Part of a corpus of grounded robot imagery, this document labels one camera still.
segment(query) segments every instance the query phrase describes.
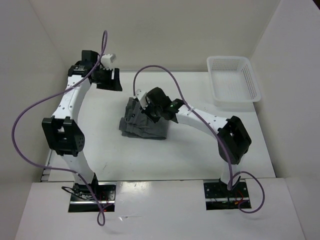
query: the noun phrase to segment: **gray cloth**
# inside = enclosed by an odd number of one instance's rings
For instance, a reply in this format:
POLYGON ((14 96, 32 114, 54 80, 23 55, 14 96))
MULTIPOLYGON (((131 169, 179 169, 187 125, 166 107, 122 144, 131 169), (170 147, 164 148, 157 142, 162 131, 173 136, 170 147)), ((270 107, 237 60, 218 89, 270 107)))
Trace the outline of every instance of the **gray cloth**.
POLYGON ((154 123, 141 112, 140 106, 140 103, 133 97, 129 98, 124 117, 121 118, 119 123, 122 136, 155 140, 166 139, 169 121, 160 118, 157 123, 154 123))

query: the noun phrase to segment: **purple cable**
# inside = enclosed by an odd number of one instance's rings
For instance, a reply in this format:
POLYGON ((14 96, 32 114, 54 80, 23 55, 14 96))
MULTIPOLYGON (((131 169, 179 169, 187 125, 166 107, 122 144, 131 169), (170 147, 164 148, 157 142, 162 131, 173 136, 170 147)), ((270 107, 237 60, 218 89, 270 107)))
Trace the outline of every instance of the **purple cable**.
POLYGON ((63 95, 69 91, 71 91, 73 88, 75 88, 76 86, 80 85, 81 83, 83 83, 93 72, 94 70, 96 69, 96 67, 99 65, 100 61, 101 61, 101 58, 106 50, 106 46, 107 46, 107 41, 108 41, 108 32, 105 30, 103 31, 103 36, 102 36, 102 49, 101 49, 101 54, 99 55, 99 58, 98 60, 96 61, 95 65, 93 66, 93 68, 88 72, 88 74, 83 78, 81 79, 79 82, 77 82, 75 85, 69 87, 68 89, 62 91, 62 92, 59 92, 59 93, 56 93, 54 95, 51 95, 51 96, 48 96, 42 100, 39 100, 37 102, 35 102, 34 104, 28 106, 25 110, 23 110, 20 115, 16 118, 16 120, 14 121, 14 124, 13 124, 13 127, 12 127, 12 130, 11 130, 11 139, 12 139, 12 143, 13 143, 13 146, 15 148, 15 150, 17 151, 17 153, 20 155, 20 157, 22 157, 27 163, 37 167, 37 168, 41 168, 41 169, 50 169, 50 170, 60 170, 60 171, 65 171, 65 172, 70 172, 70 173, 73 173, 73 174, 76 174, 78 175, 81 180, 84 182, 84 184, 86 185, 86 187, 88 188, 88 190, 90 191, 90 193, 92 194, 93 196, 93 199, 96 201, 96 204, 98 205, 99 207, 99 214, 98 214, 98 217, 97 217, 97 222, 100 226, 104 226, 105 223, 106 223, 106 217, 105 217, 105 213, 104 213, 104 208, 101 206, 101 204, 99 203, 99 200, 97 199, 94 191, 92 190, 92 188, 89 186, 89 184, 86 182, 86 180, 81 176, 80 173, 74 171, 74 170, 70 170, 70 169, 67 169, 67 168, 59 168, 59 167, 52 167, 52 166, 45 166, 45 165, 41 165, 41 164, 37 164, 31 160, 29 160, 19 149, 18 145, 17 145, 17 142, 16 142, 16 137, 15 137, 15 132, 16 132, 16 127, 17 127, 17 124, 19 122, 19 120, 22 118, 22 116, 27 112, 29 111, 30 109, 32 109, 33 107, 47 101, 47 100, 50 100, 50 99, 53 99, 59 95, 63 95), (102 223, 100 223, 99 221, 99 216, 100 214, 102 214, 102 223))
POLYGON ((160 65, 147 65, 147 66, 142 67, 139 71, 136 72, 136 74, 135 74, 135 76, 134 76, 134 79, 133 79, 133 95, 134 95, 134 96, 136 95, 136 80, 137 80, 138 74, 139 74, 140 72, 142 72, 143 70, 148 69, 148 68, 160 68, 160 69, 164 70, 165 72, 167 72, 167 73, 170 75, 170 77, 173 79, 173 81, 174 81, 174 83, 175 83, 175 85, 176 85, 176 87, 177 87, 177 89, 178 89, 178 92, 179 92, 179 94, 180 94, 180 97, 181 97, 184 105, 186 105, 186 107, 187 107, 189 110, 191 110, 191 111, 209 128, 209 130, 210 130, 210 131, 212 132, 212 134, 215 136, 215 138, 216 138, 216 140, 218 141, 218 143, 220 144, 220 146, 221 146, 224 154, 226 155, 226 160, 227 160, 227 162, 228 162, 229 173, 230 173, 230 181, 229 181, 228 184, 227 184, 227 189, 228 189, 229 191, 232 190, 233 179, 234 179, 236 176, 238 176, 239 174, 241 174, 241 173, 250 175, 250 176, 259 184, 259 186, 261 187, 261 190, 262 190, 262 203, 261 203, 261 205, 260 205, 256 210, 253 210, 253 211, 244 211, 244 210, 242 210, 242 209, 240 208, 241 203, 238 205, 238 208, 240 209, 240 211, 242 211, 242 212, 244 212, 244 213, 247 213, 247 214, 253 214, 253 213, 256 213, 257 211, 259 211, 259 210, 262 208, 262 206, 264 205, 264 203, 265 203, 265 197, 266 197, 266 196, 265 196, 265 190, 264 190, 263 186, 261 185, 261 183, 259 182, 259 180, 258 180, 255 176, 253 176, 251 173, 249 173, 249 172, 247 172, 247 171, 240 171, 240 172, 237 172, 235 175, 233 175, 232 167, 231 167, 231 159, 230 159, 230 156, 229 156, 229 153, 228 153, 228 151, 227 151, 227 148, 226 148, 225 144, 222 142, 222 140, 220 139, 220 137, 218 137, 218 135, 217 135, 217 133, 214 131, 214 129, 207 123, 207 121, 204 120, 203 117, 201 117, 195 110, 193 110, 193 109, 188 105, 185 97, 183 96, 183 94, 182 94, 182 92, 181 92, 181 88, 180 88, 180 86, 179 86, 179 84, 178 84, 177 79, 175 78, 175 76, 174 76, 167 68, 165 68, 165 67, 163 67, 163 66, 160 66, 160 65))

